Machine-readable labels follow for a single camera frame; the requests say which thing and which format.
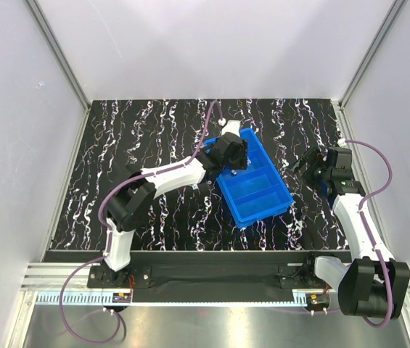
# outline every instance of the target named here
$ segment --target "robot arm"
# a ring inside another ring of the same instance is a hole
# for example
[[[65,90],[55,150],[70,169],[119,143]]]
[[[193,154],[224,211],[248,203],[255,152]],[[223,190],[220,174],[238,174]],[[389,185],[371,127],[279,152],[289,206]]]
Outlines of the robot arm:
[[[332,147],[327,155],[317,148],[309,149],[290,166],[294,173],[304,164],[303,180],[318,194],[327,197],[340,221],[350,246],[353,262],[346,266],[336,257],[319,256],[311,260],[311,276],[328,283],[338,293],[339,305],[345,315],[384,318],[388,308],[384,274],[376,250],[380,249],[387,265],[393,293],[393,315],[398,318],[410,279],[405,262],[396,262],[384,245],[365,204],[361,211],[369,225],[375,245],[361,220],[359,204],[365,192],[355,181],[351,169],[350,149]]]
[[[110,228],[104,261],[114,272],[131,261],[130,251],[136,228],[148,224],[148,211],[155,198],[182,186],[214,181],[224,169],[247,168],[247,142],[239,136],[240,121],[230,120],[221,131],[221,137],[210,146],[201,149],[189,163],[190,157],[180,162],[157,168],[136,170],[126,166],[128,178],[140,174],[158,173],[138,180],[121,189],[108,202],[105,216]],[[183,165],[178,169],[166,171]]]

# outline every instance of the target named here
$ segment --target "black and white patterned table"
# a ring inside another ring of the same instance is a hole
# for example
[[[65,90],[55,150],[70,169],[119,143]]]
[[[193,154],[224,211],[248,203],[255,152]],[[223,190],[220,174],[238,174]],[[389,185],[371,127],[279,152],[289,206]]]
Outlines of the black and white patterned table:
[[[190,155],[202,131],[208,100],[94,101],[50,249],[104,249],[97,220],[113,166],[157,167]],[[245,229],[231,218],[217,183],[161,196],[149,225],[136,232],[136,250],[344,249],[346,240],[327,201],[285,168],[308,146],[334,145],[340,132],[328,99],[225,99],[224,117],[251,127],[295,204]],[[219,134],[213,117],[206,138]]]

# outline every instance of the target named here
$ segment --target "blue plastic tray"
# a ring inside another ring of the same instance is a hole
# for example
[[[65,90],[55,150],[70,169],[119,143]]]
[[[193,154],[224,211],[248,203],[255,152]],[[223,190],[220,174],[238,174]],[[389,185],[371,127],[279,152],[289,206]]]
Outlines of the blue plastic tray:
[[[286,212],[293,198],[255,132],[251,128],[242,129],[240,137],[248,142],[248,168],[237,170],[236,175],[225,170],[217,181],[235,223],[244,228]]]

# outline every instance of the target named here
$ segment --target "white enclosure wall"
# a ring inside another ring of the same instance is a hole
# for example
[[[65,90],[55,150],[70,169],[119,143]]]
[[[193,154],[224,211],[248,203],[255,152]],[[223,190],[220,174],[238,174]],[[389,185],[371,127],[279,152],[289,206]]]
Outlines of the white enclosure wall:
[[[377,197],[393,254],[410,266],[410,1],[346,107],[358,140],[374,144],[394,169],[391,187]],[[368,151],[367,175],[374,188],[387,178],[381,159]]]
[[[89,99],[339,99],[393,0],[39,0]]]
[[[0,347],[83,111],[22,0],[0,1]]]

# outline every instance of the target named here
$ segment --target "led light strip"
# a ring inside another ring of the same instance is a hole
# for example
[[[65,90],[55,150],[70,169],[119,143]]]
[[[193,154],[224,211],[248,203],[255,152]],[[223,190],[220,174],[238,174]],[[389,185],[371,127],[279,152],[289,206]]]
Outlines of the led light strip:
[[[130,290],[114,291],[66,291],[63,305],[73,306],[135,306],[135,307],[306,307],[306,294],[293,293],[293,301],[279,302],[137,302],[128,303],[113,301],[119,293],[130,294]],[[58,305],[59,291],[41,291],[36,305]]]
[[[115,297],[126,294],[127,302],[116,302]],[[126,306],[130,305],[130,290],[114,291],[66,291],[62,303],[72,306]],[[59,291],[42,291],[37,295],[36,305],[58,305],[60,303]]]

